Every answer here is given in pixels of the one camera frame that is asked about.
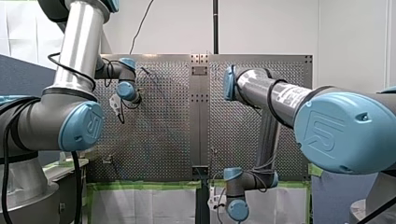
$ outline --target metal pole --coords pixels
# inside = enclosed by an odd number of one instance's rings
[[[213,0],[213,37],[213,53],[219,54],[219,0]]]

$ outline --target pegboard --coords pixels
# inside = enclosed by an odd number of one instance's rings
[[[107,55],[110,60],[131,55]],[[89,182],[115,180],[192,180],[193,165],[209,165],[211,174],[226,166],[251,168],[259,142],[260,118],[247,106],[225,102],[222,79],[227,65],[267,67],[287,81],[311,87],[309,56],[209,55],[208,73],[194,76],[191,55],[133,55],[136,86],[143,101],[124,108],[120,124],[108,99],[117,80],[106,88],[98,81],[95,95],[105,111],[102,138],[91,153]],[[149,70],[149,75],[140,68]],[[283,180],[302,180],[307,162],[292,133],[282,129],[276,169]]]
[[[108,104],[118,81],[113,80],[108,88],[104,80],[98,82],[95,94],[102,103],[106,120],[90,162],[88,179],[90,182],[191,180],[189,56],[165,57],[163,61],[143,56],[134,59],[136,86],[143,100],[137,109],[123,107],[125,124],[120,123]]]

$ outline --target vertical metal post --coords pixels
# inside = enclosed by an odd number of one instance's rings
[[[195,223],[210,223],[207,167],[207,127],[209,116],[209,69],[208,55],[191,55],[191,160],[192,177],[201,181],[201,187],[196,191]]]
[[[219,54],[219,0],[213,0],[213,37],[213,53]]]

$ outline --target white wall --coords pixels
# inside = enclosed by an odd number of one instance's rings
[[[55,68],[64,35],[35,1],[0,1],[0,54]]]
[[[319,85],[372,92],[388,86],[389,2],[320,0]]]
[[[219,52],[312,54],[318,70],[318,0],[219,0]]]
[[[103,53],[129,53],[149,0],[120,0],[105,25]],[[135,54],[206,53],[213,49],[212,0],[154,1],[136,39]]]

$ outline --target blue joint cap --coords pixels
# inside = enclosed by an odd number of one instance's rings
[[[242,170],[241,167],[226,168],[224,169],[224,180],[228,181],[228,180],[236,179],[242,173],[244,173],[244,171]]]
[[[96,102],[78,105],[67,116],[59,133],[58,144],[62,151],[81,151],[93,147],[102,133],[104,113]]]
[[[136,90],[128,81],[122,81],[117,87],[117,95],[122,100],[132,101],[136,97]]]
[[[235,65],[231,65],[224,73],[223,94],[226,101],[235,100]]]
[[[330,92],[305,103],[294,134],[304,155],[338,174],[367,175],[396,161],[396,116],[384,105],[352,92]]]
[[[6,96],[0,96],[0,105],[9,103],[14,100],[18,100],[22,97],[28,97],[28,95],[6,95]]]
[[[227,207],[227,213],[234,221],[245,221],[249,214],[248,204],[244,200],[233,200]]]
[[[108,10],[112,13],[120,10],[120,0],[102,0],[102,2],[108,7]]]
[[[273,183],[270,186],[270,188],[271,189],[276,188],[278,183],[279,183],[279,175],[277,174],[277,172],[274,172]]]
[[[130,69],[135,70],[136,69],[136,62],[133,59],[130,58],[120,58],[119,62],[124,64],[125,66],[128,66]]]

